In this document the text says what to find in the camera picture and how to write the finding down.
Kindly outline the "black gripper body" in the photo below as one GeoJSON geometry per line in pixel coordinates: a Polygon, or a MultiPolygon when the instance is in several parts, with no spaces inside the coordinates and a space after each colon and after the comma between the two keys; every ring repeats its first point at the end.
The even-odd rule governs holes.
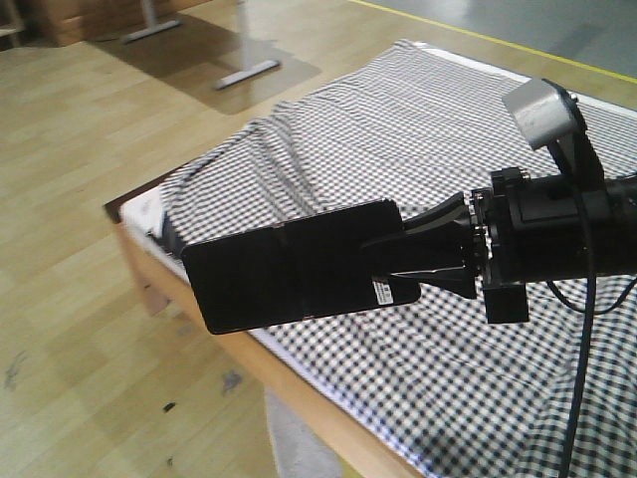
{"type": "Polygon", "coordinates": [[[482,263],[487,322],[530,320],[527,284],[584,278],[589,248],[573,191],[561,175],[526,178],[516,167],[491,173],[472,192],[489,253],[482,263]]]}

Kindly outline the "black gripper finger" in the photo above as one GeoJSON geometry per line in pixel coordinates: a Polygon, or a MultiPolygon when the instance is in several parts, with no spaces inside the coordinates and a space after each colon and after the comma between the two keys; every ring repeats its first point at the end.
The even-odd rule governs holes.
{"type": "Polygon", "coordinates": [[[418,300],[421,297],[420,284],[434,286],[465,299],[477,298],[474,273],[464,266],[394,272],[371,280],[376,300],[418,300]]]}
{"type": "Polygon", "coordinates": [[[471,217],[463,192],[403,222],[402,232],[408,236],[467,237],[471,233],[471,217]]]}

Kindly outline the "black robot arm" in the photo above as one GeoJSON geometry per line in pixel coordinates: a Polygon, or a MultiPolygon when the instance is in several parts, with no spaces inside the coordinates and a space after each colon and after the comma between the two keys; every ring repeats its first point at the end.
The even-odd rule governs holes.
{"type": "Polygon", "coordinates": [[[515,324],[529,319],[528,283],[635,273],[635,177],[600,180],[579,199],[562,175],[507,168],[491,180],[365,243],[373,275],[482,296],[489,323],[515,324]]]}

